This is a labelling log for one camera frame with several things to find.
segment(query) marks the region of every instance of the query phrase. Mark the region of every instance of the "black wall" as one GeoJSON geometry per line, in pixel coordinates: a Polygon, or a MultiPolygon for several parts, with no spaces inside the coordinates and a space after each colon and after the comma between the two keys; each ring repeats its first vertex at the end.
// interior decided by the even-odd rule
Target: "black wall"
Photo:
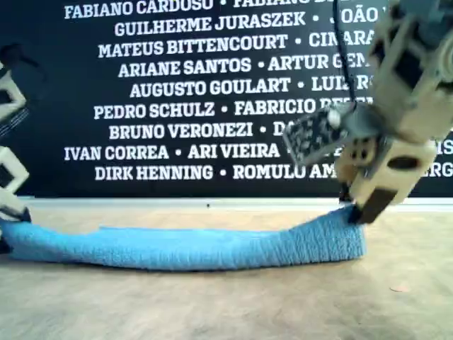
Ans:
{"type": "MultiPolygon", "coordinates": [[[[168,0],[172,6],[193,3],[197,6],[200,2],[211,4],[211,1],[183,1],[168,0]]],[[[8,145],[17,154],[21,161],[30,171],[30,179],[21,190],[23,195],[37,197],[331,197],[336,196],[338,185],[332,178],[332,163],[334,156],[324,159],[320,164],[305,169],[303,178],[234,178],[234,169],[243,169],[244,173],[250,171],[259,173],[259,168],[265,169],[269,164],[278,168],[289,167],[288,176],[292,177],[292,163],[283,147],[276,125],[287,123],[304,114],[304,111],[311,112],[320,108],[322,103],[329,98],[345,98],[347,91],[334,89],[332,91],[317,91],[316,82],[312,77],[340,76],[335,41],[331,40],[333,24],[330,22],[332,16],[331,1],[317,0],[253,0],[234,1],[226,0],[221,4],[219,0],[212,0],[213,6],[209,10],[200,11],[171,11],[163,13],[138,14],[136,0],[131,1],[133,13],[124,16],[109,16],[96,18],[70,18],[65,19],[65,7],[73,3],[61,0],[47,1],[7,1],[2,5],[0,20],[0,45],[19,42],[24,46],[25,52],[39,61],[47,72],[49,83],[42,88],[39,78],[32,69],[19,67],[14,72],[18,85],[28,96],[45,93],[44,99],[35,108],[31,109],[31,116],[24,123],[8,136],[4,145],[8,145]],[[259,3],[276,3],[272,6],[251,6],[259,3]],[[282,24],[290,24],[297,19],[294,12],[305,12],[304,25],[293,25],[282,27],[282,24]],[[216,24],[223,23],[219,17],[231,17],[231,20],[238,23],[239,20],[246,20],[251,24],[259,23],[253,15],[261,17],[264,13],[273,13],[268,27],[262,28],[238,28],[234,30],[216,30],[216,24]],[[206,18],[209,23],[209,30],[194,32],[148,34],[116,36],[115,25],[117,23],[130,23],[136,21],[148,21],[149,27],[154,21],[169,19],[206,18]],[[275,42],[276,49],[259,50],[233,50],[223,52],[198,52],[171,54],[168,49],[169,40],[199,39],[200,44],[213,50],[216,46],[216,38],[239,37],[243,40],[257,35],[265,35],[275,42]],[[320,37],[326,38],[327,45],[319,45],[320,37]],[[105,50],[102,52],[99,45],[153,42],[154,53],[151,55],[129,56],[129,57],[105,57],[105,50]],[[328,68],[309,69],[311,57],[317,55],[315,60],[324,58],[327,60],[328,68]],[[271,69],[271,61],[277,60],[281,64],[282,57],[304,58],[299,69],[271,69]],[[241,60],[240,72],[204,73],[192,74],[189,64],[203,60],[230,60],[226,65],[234,67],[232,59],[241,60]],[[167,74],[156,76],[119,77],[122,64],[131,63],[159,63],[172,61],[180,63],[176,68],[180,74],[167,74]],[[267,79],[290,79],[287,89],[279,86],[277,93],[228,93],[215,94],[210,91],[210,86],[216,81],[232,81],[237,79],[251,79],[251,86],[258,84],[259,79],[265,83],[267,79]],[[137,98],[131,96],[135,84],[157,84],[174,83],[185,81],[199,81],[206,86],[204,95],[185,96],[154,96],[137,98]],[[304,83],[303,88],[298,87],[299,82],[304,83]],[[304,102],[302,111],[286,114],[264,114],[264,115],[242,115],[243,110],[236,108],[237,101],[250,101],[256,106],[260,101],[283,101],[300,100],[304,102]],[[201,107],[213,106],[213,111],[205,111],[209,116],[201,117],[150,117],[150,105],[165,103],[200,103],[201,107]],[[95,119],[96,106],[134,106],[141,105],[145,108],[146,115],[143,118],[131,119],[95,119]],[[252,125],[251,133],[243,137],[173,137],[172,129],[179,126],[184,132],[187,124],[197,124],[199,128],[207,129],[214,127],[217,123],[240,123],[242,127],[252,125]],[[157,129],[164,131],[162,138],[151,139],[111,139],[114,135],[110,129],[128,129],[132,125],[154,125],[157,129]],[[265,148],[277,147],[277,154],[273,158],[228,158],[222,154],[221,145],[253,144],[265,145],[265,148]],[[168,152],[168,158],[160,159],[106,159],[105,151],[118,146],[148,146],[155,145],[158,148],[164,146],[168,152]],[[196,159],[189,158],[190,151],[195,155],[196,150],[201,150],[201,145],[216,145],[217,156],[213,158],[196,159]],[[88,148],[89,154],[94,156],[91,159],[76,160],[74,156],[86,156],[82,149],[88,148]],[[96,153],[91,154],[92,147],[100,152],[101,157],[96,153]],[[158,174],[163,166],[211,166],[212,176],[206,179],[171,180],[155,179],[137,180],[137,166],[152,166],[154,175],[158,174]],[[132,178],[118,180],[96,180],[96,168],[131,166],[132,178]]],[[[340,5],[344,12],[343,30],[350,33],[352,40],[348,45],[348,52],[351,53],[351,71],[357,77],[357,95],[364,100],[369,100],[366,90],[367,77],[372,70],[363,64],[363,57],[367,51],[367,43],[372,37],[374,17],[372,14],[383,14],[383,6],[386,1],[375,0],[364,8],[356,7],[357,2],[342,1],[340,5]],[[353,13],[355,23],[351,23],[350,14],[353,13]]],[[[72,8],[69,12],[77,14],[72,8]]],[[[446,140],[440,146],[440,154],[432,171],[424,178],[413,192],[413,196],[450,196],[450,185],[452,183],[453,165],[450,154],[453,152],[453,141],[446,140]]]]}

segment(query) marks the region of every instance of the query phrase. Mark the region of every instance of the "beige plastic part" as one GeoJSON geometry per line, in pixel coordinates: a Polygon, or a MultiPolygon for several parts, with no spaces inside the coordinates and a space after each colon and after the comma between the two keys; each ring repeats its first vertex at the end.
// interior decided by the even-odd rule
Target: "beige plastic part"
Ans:
{"type": "Polygon", "coordinates": [[[443,140],[453,124],[453,31],[431,50],[418,39],[416,18],[398,18],[395,5],[375,26],[369,51],[376,66],[374,105],[395,135],[418,143],[443,140]],[[382,62],[379,55],[385,55],[382,62]]]}
{"type": "MultiPolygon", "coordinates": [[[[3,69],[3,64],[0,63],[0,69],[3,69]]],[[[14,80],[11,78],[11,71],[0,78],[0,90],[4,90],[9,95],[11,102],[0,105],[0,122],[12,113],[24,107],[26,99],[21,90],[17,87],[14,80]]]]}
{"type": "Polygon", "coordinates": [[[355,140],[347,145],[335,161],[335,172],[341,183],[351,184],[359,166],[369,164],[376,156],[376,139],[355,140]]]}
{"type": "Polygon", "coordinates": [[[15,192],[28,179],[29,173],[8,147],[0,147],[0,165],[4,166],[13,177],[5,188],[0,187],[0,205],[20,215],[25,210],[25,205],[15,192]]]}
{"type": "Polygon", "coordinates": [[[359,207],[365,205],[377,188],[397,192],[390,204],[403,202],[437,156],[434,141],[428,141],[425,144],[413,144],[396,138],[389,138],[386,147],[386,151],[380,154],[376,160],[377,163],[373,166],[372,175],[368,177],[359,172],[350,187],[350,195],[359,207]],[[398,157],[417,159],[417,166],[412,169],[392,169],[389,162],[398,157]]]}

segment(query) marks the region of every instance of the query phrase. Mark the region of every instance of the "blue towel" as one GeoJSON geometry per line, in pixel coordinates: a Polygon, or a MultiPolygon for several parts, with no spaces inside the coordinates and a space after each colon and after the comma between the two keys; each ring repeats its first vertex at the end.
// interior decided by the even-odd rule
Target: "blue towel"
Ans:
{"type": "Polygon", "coordinates": [[[152,271],[224,271],[344,261],[365,253],[350,207],[275,232],[109,228],[68,235],[27,222],[1,221],[9,256],[21,261],[97,264],[152,271]]]}

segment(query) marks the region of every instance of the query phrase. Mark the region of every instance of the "beige floor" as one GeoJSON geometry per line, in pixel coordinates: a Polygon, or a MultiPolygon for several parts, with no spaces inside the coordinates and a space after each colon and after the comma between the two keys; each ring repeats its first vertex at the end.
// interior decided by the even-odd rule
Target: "beige floor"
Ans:
{"type": "MultiPolygon", "coordinates": [[[[65,232],[97,225],[276,230],[317,212],[40,208],[65,232]]],[[[453,339],[453,215],[386,213],[359,261],[165,274],[0,263],[1,340],[453,339]]]]}

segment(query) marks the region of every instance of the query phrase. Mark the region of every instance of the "wall baseboard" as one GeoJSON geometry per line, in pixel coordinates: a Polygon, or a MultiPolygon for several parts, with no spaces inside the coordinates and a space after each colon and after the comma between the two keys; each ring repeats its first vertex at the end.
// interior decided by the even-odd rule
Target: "wall baseboard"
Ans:
{"type": "MultiPolygon", "coordinates": [[[[333,210],[335,198],[33,198],[21,197],[32,208],[146,208],[227,210],[333,210]]],[[[453,212],[453,198],[408,198],[391,211],[453,212]]]]}

